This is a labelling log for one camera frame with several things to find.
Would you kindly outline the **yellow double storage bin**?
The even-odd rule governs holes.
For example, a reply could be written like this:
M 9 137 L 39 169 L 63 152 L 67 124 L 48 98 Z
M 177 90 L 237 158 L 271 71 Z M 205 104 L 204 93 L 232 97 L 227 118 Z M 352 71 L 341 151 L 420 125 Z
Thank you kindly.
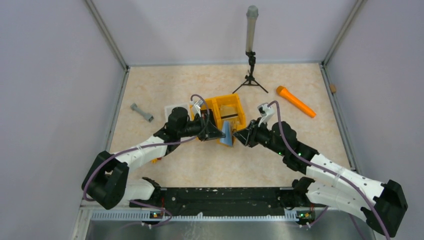
M 191 116 L 197 113 L 205 121 L 209 121 L 206 133 L 210 140 L 232 147 L 236 142 L 233 134 L 246 127 L 246 116 L 238 94 L 216 96 L 205 99 L 205 102 L 190 103 Z

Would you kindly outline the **white storage bin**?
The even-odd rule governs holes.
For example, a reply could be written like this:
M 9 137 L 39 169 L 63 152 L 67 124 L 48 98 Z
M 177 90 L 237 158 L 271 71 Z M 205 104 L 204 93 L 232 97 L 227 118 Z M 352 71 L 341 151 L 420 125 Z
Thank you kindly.
M 166 105 L 164 107 L 164 117 L 165 120 L 168 122 L 169 120 L 169 116 L 173 113 L 173 112 L 179 112 L 182 113 L 182 109 L 185 109 L 185 111 L 187 112 L 188 115 L 188 119 L 192 120 L 192 112 L 190 109 L 190 105 L 188 102 L 183 102 L 183 103 L 177 103 L 177 104 L 173 104 L 173 105 Z

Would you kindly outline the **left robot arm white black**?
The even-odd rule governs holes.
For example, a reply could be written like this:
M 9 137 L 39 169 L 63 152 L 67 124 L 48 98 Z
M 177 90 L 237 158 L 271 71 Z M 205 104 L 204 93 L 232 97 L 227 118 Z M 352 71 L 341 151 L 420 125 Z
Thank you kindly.
M 142 143 L 129 149 L 109 153 L 100 152 L 91 165 L 82 185 L 83 198 L 97 202 L 110 210 L 122 201 L 141 200 L 154 207 L 160 202 L 159 187 L 153 180 L 144 178 L 141 186 L 127 189 L 129 173 L 152 160 L 171 154 L 184 143 L 199 139 L 210 141 L 226 137 L 226 134 L 211 123 L 210 113 L 197 113 L 190 120 L 188 110 L 172 109 L 164 126 Z

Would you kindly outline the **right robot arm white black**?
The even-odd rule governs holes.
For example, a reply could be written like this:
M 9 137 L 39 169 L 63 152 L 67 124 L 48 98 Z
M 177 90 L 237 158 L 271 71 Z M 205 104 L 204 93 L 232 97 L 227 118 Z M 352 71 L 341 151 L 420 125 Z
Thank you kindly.
M 297 139 L 285 121 L 267 124 L 252 120 L 233 133 L 244 146 L 261 145 L 283 157 L 283 163 L 304 176 L 298 180 L 293 200 L 299 206 L 313 204 L 337 208 L 363 220 L 381 235 L 394 238 L 408 209 L 402 186 L 390 179 L 377 181 L 328 159 Z

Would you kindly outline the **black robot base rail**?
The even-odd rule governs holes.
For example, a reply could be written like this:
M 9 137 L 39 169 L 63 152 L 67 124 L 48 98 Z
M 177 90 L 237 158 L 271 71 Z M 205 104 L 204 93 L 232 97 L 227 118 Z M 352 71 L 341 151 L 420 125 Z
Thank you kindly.
M 289 217 L 306 223 L 315 218 L 315 204 L 291 187 L 169 187 L 156 189 L 150 199 L 139 197 L 129 203 L 131 208 L 150 208 L 152 219 L 165 210 L 178 217 L 254 218 Z

